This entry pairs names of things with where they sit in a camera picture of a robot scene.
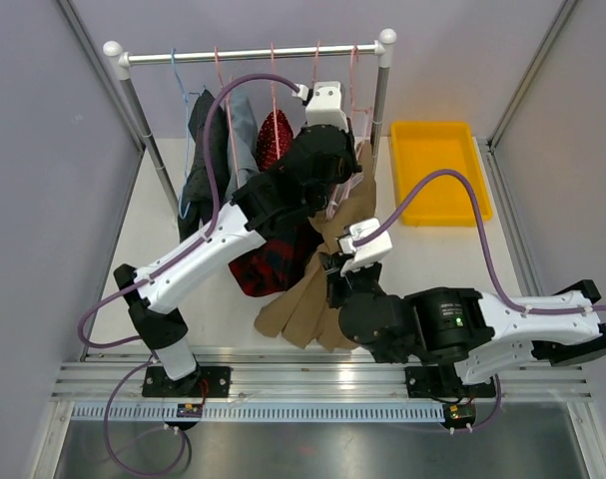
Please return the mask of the pink hanger with tan skirt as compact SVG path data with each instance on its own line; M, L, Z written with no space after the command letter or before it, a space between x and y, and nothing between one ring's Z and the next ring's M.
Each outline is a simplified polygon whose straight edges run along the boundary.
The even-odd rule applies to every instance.
M369 132L370 117L372 115L372 107L360 105L357 100L359 87L357 85L355 73L358 63L359 48L353 45L349 56L350 118L352 121L354 121L357 116L361 116L362 119L361 135L358 137L358 142L355 145L355 152L357 155L359 155L363 149L367 134ZM354 173L345 183L339 184L333 189L325 210L325 218L327 220L332 220L334 218L340 205L348 199L350 192L362 181L362 179L363 173Z

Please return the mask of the tan khaki skirt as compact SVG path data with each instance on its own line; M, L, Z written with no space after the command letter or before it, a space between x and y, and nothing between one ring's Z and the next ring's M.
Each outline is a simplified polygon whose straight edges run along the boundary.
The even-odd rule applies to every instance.
M271 303L262 307L255 319L255 329L267 337L281 336L290 344L304 349L311 343L324 350L353 350L356 344L347 339L338 326L339 310L328 306L326 299L326 276L320 262L323 253L338 251L336 238L352 224L370 219L376 208L375 168L372 146L368 142L358 145L358 163L363 179L342 201L329 220L320 212L309 222L322 236L305 268L303 278L291 289L282 293Z

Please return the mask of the red polka dot skirt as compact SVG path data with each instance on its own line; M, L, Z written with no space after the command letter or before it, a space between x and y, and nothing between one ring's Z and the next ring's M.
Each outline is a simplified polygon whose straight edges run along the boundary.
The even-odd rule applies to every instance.
M294 139L291 124L282 110L268 114L258 134L256 163L260 172L270 168L286 154Z

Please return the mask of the red black plaid skirt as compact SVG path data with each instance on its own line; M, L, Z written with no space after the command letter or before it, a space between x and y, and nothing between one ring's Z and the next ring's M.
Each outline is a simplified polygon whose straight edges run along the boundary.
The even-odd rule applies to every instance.
M247 296L287 291L303 278L308 261L321 243L321 235L305 223L236 258L229 269Z

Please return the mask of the light grey-blue skirt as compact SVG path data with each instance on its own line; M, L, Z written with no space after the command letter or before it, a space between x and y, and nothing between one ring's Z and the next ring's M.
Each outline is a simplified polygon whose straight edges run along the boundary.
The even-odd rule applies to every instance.
M258 125L249 96L244 90L235 89L229 94L229 97L231 100L231 114L235 131L242 187L251 177L259 173L259 168L255 159L258 139ZM231 143L229 140L228 167L230 180L225 194L225 199L227 201L229 201L232 194L238 190L234 174Z

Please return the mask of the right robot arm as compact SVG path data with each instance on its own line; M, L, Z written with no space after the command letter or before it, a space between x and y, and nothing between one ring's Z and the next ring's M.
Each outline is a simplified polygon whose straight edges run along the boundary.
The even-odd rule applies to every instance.
M435 287L400 297L380 287L380 263L348 271L349 259L340 252L320 257L339 330L377 363L416 357L430 382L408 386L415 397L464 397L534 360L569 366L606 355L606 322L590 280L551 296L501 299L474 288Z

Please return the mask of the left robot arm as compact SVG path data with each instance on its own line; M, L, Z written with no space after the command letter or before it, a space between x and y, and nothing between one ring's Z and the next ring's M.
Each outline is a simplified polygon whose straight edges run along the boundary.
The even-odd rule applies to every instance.
M176 395L192 394L200 382L178 310L182 300L237 257L307 223L327 207L333 187L359 170L351 128L305 126L283 157L250 178L177 247L147 266L116 268L131 321Z

